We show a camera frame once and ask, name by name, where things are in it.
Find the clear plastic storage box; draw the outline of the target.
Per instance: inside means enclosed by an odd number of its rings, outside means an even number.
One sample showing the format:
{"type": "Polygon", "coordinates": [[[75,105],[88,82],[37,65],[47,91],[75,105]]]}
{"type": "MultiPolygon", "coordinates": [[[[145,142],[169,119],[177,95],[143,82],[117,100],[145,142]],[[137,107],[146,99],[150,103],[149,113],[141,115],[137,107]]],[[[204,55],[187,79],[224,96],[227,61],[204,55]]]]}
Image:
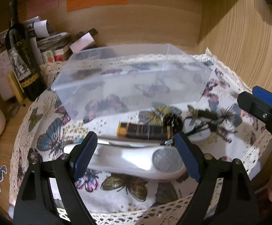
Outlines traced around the clear plastic storage box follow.
{"type": "Polygon", "coordinates": [[[171,44],[131,44],[74,53],[51,89],[73,120],[200,100],[211,68],[171,44]]]}

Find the handwritten white note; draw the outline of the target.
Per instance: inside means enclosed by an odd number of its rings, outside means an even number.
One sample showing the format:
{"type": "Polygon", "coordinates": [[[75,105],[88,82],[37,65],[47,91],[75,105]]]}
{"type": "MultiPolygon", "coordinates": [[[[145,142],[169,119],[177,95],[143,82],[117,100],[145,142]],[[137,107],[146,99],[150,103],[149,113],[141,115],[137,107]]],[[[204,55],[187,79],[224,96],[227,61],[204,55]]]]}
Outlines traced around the handwritten white note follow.
{"type": "Polygon", "coordinates": [[[0,54],[0,95],[4,101],[15,96],[7,80],[8,74],[12,72],[8,52],[5,50],[0,54]]]}

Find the white small cardboard box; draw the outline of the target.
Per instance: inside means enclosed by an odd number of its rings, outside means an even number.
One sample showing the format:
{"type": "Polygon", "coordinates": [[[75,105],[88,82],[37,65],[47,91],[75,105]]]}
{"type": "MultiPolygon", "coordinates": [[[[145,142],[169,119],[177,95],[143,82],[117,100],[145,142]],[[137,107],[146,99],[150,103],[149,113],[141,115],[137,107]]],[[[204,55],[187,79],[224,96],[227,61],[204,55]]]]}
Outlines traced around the white small cardboard box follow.
{"type": "Polygon", "coordinates": [[[70,45],[70,49],[72,50],[73,53],[91,48],[96,45],[96,42],[93,38],[93,36],[90,33],[86,33],[82,37],[80,37],[78,40],[73,42],[70,45]]]}

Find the stack of papers and booklets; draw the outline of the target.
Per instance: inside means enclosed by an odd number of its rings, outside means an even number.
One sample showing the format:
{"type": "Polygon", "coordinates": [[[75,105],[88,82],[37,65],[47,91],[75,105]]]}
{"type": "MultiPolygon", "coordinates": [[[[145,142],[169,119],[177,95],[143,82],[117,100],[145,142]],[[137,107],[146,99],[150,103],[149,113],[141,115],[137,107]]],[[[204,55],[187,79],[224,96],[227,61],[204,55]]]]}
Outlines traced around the stack of papers and booklets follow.
{"type": "Polygon", "coordinates": [[[34,39],[36,46],[43,51],[70,43],[72,36],[68,32],[58,33],[47,20],[42,20],[38,16],[20,22],[13,14],[10,17],[9,28],[0,33],[0,47],[5,46],[8,51],[29,51],[31,39],[34,39]]]}

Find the yellow tube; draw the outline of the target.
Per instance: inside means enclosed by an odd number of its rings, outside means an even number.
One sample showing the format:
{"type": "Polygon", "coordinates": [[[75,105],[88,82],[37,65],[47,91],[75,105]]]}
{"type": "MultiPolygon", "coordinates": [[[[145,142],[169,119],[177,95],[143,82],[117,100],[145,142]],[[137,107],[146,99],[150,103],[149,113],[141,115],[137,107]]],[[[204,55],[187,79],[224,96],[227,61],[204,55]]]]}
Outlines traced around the yellow tube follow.
{"type": "Polygon", "coordinates": [[[18,101],[19,104],[23,104],[24,103],[24,97],[22,94],[22,90],[19,87],[18,81],[16,79],[16,77],[14,76],[14,73],[9,73],[7,75],[7,80],[8,83],[18,101]]]}

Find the butterfly print lace cloth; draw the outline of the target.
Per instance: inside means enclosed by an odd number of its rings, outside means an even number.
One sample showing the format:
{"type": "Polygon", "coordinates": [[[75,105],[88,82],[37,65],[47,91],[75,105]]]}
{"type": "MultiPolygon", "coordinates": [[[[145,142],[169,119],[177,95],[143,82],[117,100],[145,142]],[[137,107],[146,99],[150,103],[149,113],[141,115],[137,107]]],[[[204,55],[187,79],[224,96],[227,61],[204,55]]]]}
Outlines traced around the butterfly print lace cloth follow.
{"type": "MultiPolygon", "coordinates": [[[[236,96],[247,90],[246,84],[209,50],[195,58],[211,68],[211,76],[195,109],[213,109],[236,115],[236,96]]],[[[187,104],[175,107],[156,104],[148,110],[95,118],[89,123],[74,121],[67,114],[57,94],[44,91],[30,106],[17,133],[10,161],[10,207],[16,204],[20,185],[29,161],[50,161],[59,157],[68,144],[79,144],[89,131],[94,131],[116,149],[124,147],[147,150],[154,143],[115,139],[121,121],[160,123],[166,113],[176,113],[189,121],[187,104]]],[[[272,151],[272,135],[263,123],[246,112],[240,113],[241,124],[226,118],[216,131],[203,130],[190,137],[203,152],[230,161],[239,157],[250,178],[264,166],[272,151]]],[[[171,181],[156,181],[88,169],[75,184],[90,213],[99,224],[174,224],[188,206],[197,187],[187,173],[171,181]]]]}

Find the dark wine bottle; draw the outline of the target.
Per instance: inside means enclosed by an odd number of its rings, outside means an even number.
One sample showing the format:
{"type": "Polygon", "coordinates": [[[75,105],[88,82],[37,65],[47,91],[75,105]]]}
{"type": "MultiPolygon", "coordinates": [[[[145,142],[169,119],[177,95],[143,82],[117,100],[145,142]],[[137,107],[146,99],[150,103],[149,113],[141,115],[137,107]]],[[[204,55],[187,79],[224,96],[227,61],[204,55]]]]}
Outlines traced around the dark wine bottle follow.
{"type": "Polygon", "coordinates": [[[30,40],[24,24],[19,22],[18,1],[9,4],[10,22],[5,38],[13,72],[30,101],[35,101],[46,90],[43,77],[34,61],[30,40]]]}

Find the red white small box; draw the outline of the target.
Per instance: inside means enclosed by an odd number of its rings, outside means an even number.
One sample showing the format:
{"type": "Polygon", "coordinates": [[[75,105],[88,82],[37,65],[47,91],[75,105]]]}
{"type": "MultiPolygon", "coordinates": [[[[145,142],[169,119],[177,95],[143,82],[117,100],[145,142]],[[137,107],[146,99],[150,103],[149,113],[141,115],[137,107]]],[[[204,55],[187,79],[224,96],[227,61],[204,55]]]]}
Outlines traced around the red white small box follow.
{"type": "Polygon", "coordinates": [[[53,55],[54,55],[54,60],[56,62],[67,61],[70,57],[70,50],[66,50],[66,51],[63,49],[55,50],[53,51],[53,55]]]}

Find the pink sticky note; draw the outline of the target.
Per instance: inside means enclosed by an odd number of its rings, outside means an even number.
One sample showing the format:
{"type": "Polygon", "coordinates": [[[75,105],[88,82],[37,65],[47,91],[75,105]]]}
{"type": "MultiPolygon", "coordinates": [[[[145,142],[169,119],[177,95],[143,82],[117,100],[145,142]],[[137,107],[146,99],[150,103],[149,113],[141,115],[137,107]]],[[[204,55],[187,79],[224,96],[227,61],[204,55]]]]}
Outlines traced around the pink sticky note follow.
{"type": "Polygon", "coordinates": [[[26,4],[26,17],[39,16],[42,12],[59,6],[59,0],[29,0],[26,4]]]}

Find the black gold cosmetic tube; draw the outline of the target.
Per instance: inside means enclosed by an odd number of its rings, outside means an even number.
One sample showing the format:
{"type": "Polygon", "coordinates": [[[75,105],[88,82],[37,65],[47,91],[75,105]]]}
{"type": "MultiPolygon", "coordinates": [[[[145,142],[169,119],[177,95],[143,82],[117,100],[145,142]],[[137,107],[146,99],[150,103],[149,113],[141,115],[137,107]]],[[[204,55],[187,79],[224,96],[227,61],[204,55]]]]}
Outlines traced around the black gold cosmetic tube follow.
{"type": "Polygon", "coordinates": [[[117,136],[141,139],[167,141],[173,137],[172,127],[157,125],[140,125],[137,123],[120,122],[117,128],[117,136]]]}

